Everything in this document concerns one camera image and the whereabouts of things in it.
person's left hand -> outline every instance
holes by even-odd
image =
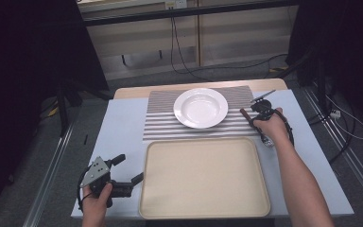
[[[105,214],[107,211],[106,202],[112,192],[112,184],[107,183],[102,189],[99,198],[92,195],[89,185],[82,189],[83,196],[88,196],[82,202],[83,207],[83,227],[103,227],[105,226]]]

white table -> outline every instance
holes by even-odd
[[[264,92],[253,92],[260,96]],[[284,115],[293,128],[295,148],[316,177],[320,189],[333,216],[351,215],[354,213],[337,178],[329,166],[313,132],[308,126],[303,112],[293,93],[289,90],[277,91],[267,99],[273,107],[282,107]],[[91,161],[96,156],[104,160],[112,159],[125,153],[126,161],[112,168],[112,178],[119,182],[128,182],[144,169],[147,144],[143,143],[143,132],[148,98],[119,98],[111,100],[96,140]],[[269,217],[288,216],[282,191],[282,182],[276,151],[266,148],[259,138],[254,140],[270,200]],[[113,207],[108,209],[107,218],[142,218],[139,214],[141,184],[134,187],[131,198],[113,199]],[[82,213],[75,203],[71,215],[82,218]]]

plate center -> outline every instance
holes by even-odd
[[[219,114],[217,101],[206,95],[191,96],[182,106],[182,112],[187,118],[195,123],[212,121]]]

rectangular tray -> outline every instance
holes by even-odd
[[[263,217],[270,210],[249,138],[153,142],[140,214],[147,219]]]

white cable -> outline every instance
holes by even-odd
[[[352,117],[354,120],[356,120],[357,122],[359,122],[362,126],[363,126],[363,123],[359,120],[359,119],[357,119],[355,116],[353,116],[353,115],[351,115],[351,114],[349,114],[349,113],[347,113],[346,111],[344,111],[343,109],[341,109],[329,96],[326,96],[328,99],[329,99],[329,101],[331,101],[339,110],[341,110],[342,112],[344,112],[345,114],[347,114],[348,116],[350,116],[350,117]],[[356,138],[356,139],[361,139],[361,140],[363,140],[363,137],[358,137],[358,136],[356,136],[356,135],[353,135],[353,134],[351,134],[351,133],[349,133],[348,131],[346,131],[346,130],[344,130],[343,129],[343,127],[341,127],[338,123],[337,123],[337,121],[336,121],[336,118],[335,118],[335,123],[338,125],[338,127],[339,128],[341,128],[344,132],[346,132],[346,133],[348,133],[349,135],[351,135],[352,137],[354,137],[354,138]]]

